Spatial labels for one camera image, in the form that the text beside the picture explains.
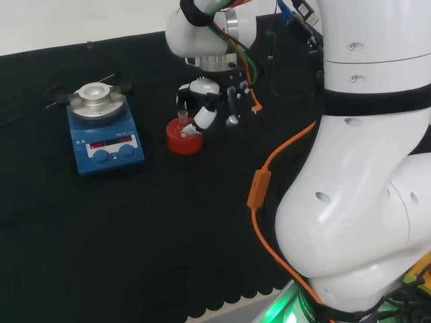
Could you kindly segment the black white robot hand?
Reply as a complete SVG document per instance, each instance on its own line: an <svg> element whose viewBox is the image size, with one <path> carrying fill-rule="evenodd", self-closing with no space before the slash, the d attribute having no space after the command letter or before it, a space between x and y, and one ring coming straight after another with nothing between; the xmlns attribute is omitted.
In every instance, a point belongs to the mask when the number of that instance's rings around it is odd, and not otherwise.
<svg viewBox="0 0 431 323"><path fill-rule="evenodd" d="M226 86L207 77L180 86L176 104L182 138L203 134L219 116L226 119L226 125L236 126L261 107L246 80Z"/></svg>

